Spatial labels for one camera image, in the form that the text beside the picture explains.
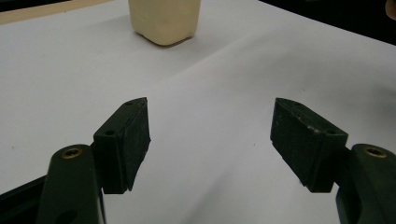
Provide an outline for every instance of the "dark green plastic part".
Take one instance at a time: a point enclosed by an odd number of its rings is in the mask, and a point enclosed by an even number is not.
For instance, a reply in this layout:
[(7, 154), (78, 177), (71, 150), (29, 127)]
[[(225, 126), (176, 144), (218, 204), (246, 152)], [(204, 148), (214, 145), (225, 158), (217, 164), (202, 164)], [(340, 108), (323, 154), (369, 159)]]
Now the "dark green plastic part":
[(396, 223), (396, 156), (382, 147), (357, 144), (349, 169), (361, 201), (358, 223)]
[(123, 194), (134, 185), (149, 149), (146, 98), (123, 104), (93, 136), (93, 152), (105, 194)]
[[(80, 154), (65, 159), (70, 150)], [(90, 147), (65, 147), (51, 158), (36, 224), (105, 223), (101, 195)]]
[(345, 150), (347, 133), (300, 103), (276, 98), (271, 140), (311, 192), (332, 190), (335, 158)]

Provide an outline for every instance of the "dark background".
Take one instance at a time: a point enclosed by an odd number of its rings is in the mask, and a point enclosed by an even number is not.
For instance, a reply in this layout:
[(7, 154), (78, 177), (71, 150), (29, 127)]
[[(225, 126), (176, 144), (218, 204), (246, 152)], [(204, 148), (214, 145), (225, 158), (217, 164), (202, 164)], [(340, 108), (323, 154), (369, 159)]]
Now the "dark background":
[(0, 12), (26, 7), (38, 7), (69, 0), (0, 0)]
[(260, 0), (350, 32), (396, 45), (396, 21), (385, 13), (385, 0)]

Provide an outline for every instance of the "screw hole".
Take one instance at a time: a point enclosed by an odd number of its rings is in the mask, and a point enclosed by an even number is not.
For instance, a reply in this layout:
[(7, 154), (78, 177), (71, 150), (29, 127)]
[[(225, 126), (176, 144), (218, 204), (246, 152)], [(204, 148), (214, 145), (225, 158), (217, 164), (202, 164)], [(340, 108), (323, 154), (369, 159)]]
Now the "screw hole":
[(78, 216), (78, 212), (76, 210), (68, 210), (60, 214), (56, 220), (55, 224), (69, 224), (72, 223)]
[(113, 134), (114, 134), (114, 131), (107, 131), (107, 132), (105, 132), (105, 134), (106, 134), (106, 135), (113, 135)]
[(81, 153), (82, 153), (81, 148), (69, 148), (62, 154), (62, 158), (73, 159), (73, 158), (79, 156), (79, 154), (81, 154)]
[(381, 149), (378, 148), (366, 148), (365, 149), (366, 153), (372, 157), (377, 157), (377, 158), (386, 158), (387, 153), (382, 151)]

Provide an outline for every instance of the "white table surface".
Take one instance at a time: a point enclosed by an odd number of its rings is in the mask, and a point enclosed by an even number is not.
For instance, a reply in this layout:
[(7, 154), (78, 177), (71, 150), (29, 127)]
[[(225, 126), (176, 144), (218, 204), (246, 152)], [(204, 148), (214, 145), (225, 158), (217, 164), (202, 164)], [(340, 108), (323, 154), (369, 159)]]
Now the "white table surface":
[(108, 223), (338, 223), (269, 139), (276, 97), (396, 152), (396, 48), (256, 0), (203, 0), (194, 38), (137, 35), (128, 3), (0, 26), (0, 193), (90, 144), (128, 100), (148, 97), (151, 144)]

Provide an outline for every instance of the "cream plastic bottle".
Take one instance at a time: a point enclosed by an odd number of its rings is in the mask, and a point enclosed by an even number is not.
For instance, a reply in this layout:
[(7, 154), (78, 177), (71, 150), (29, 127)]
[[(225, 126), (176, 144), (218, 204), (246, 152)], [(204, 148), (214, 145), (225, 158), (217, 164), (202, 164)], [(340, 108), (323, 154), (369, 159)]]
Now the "cream plastic bottle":
[(134, 29), (158, 45), (172, 45), (195, 34), (201, 0), (129, 0)]

